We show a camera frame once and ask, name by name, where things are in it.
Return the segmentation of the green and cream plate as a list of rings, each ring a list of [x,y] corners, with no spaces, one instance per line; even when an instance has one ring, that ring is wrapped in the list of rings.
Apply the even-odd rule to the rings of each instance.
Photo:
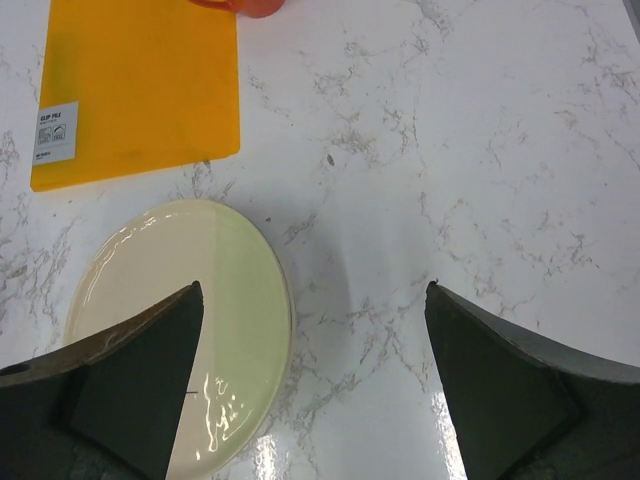
[[[289,366],[295,312],[262,233],[230,207],[183,199],[136,216],[99,250],[64,340],[114,326],[198,282],[202,331],[167,475],[205,479],[260,429]]]

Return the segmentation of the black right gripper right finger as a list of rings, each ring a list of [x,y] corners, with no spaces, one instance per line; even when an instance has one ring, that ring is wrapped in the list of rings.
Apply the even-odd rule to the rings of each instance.
[[[527,330],[435,281],[425,321],[468,478],[638,478],[638,367]]]

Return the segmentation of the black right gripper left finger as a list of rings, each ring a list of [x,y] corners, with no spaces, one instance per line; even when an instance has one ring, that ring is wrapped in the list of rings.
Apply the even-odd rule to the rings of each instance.
[[[199,282],[1,371],[4,479],[166,477],[204,316]]]

